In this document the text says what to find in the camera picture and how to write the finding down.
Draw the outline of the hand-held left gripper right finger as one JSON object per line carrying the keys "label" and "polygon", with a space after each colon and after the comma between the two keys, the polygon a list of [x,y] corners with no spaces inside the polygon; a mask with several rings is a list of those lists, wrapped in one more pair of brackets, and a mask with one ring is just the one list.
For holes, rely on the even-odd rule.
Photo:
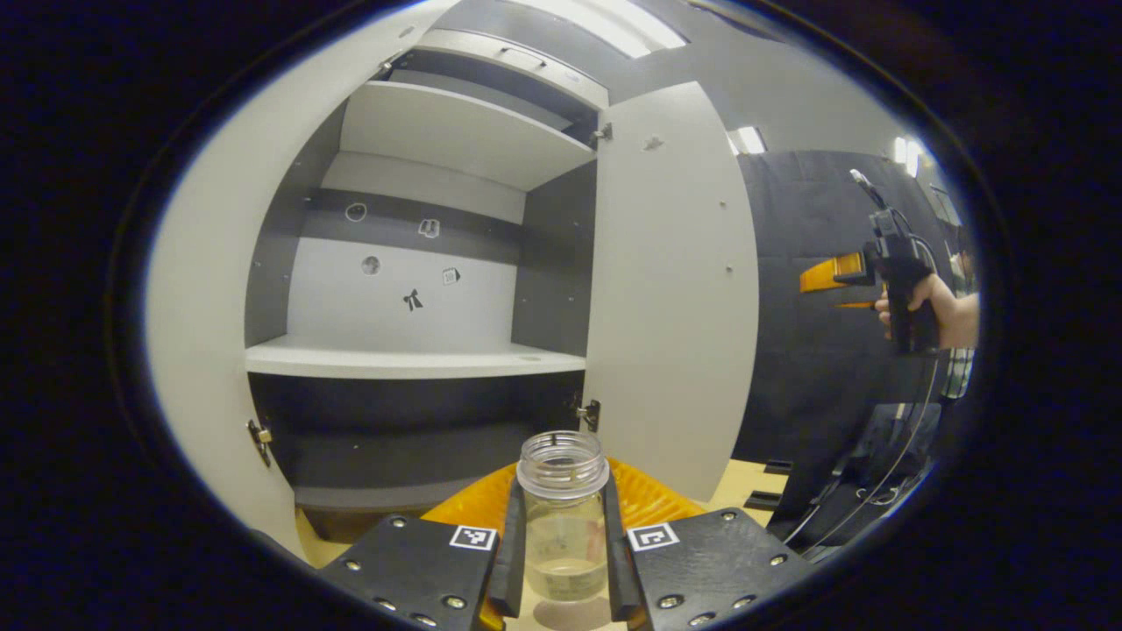
{"label": "hand-held left gripper right finger", "polygon": [[609,466],[609,602],[629,630],[744,630],[813,571],[741,507],[702,510],[632,464]]}

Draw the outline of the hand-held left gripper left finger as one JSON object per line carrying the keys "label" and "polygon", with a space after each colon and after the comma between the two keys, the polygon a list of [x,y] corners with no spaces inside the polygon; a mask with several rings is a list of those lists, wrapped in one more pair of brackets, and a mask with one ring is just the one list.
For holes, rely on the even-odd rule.
{"label": "hand-held left gripper left finger", "polygon": [[381,519],[320,578],[393,630],[504,630],[519,615],[525,546],[509,464],[422,516]]}

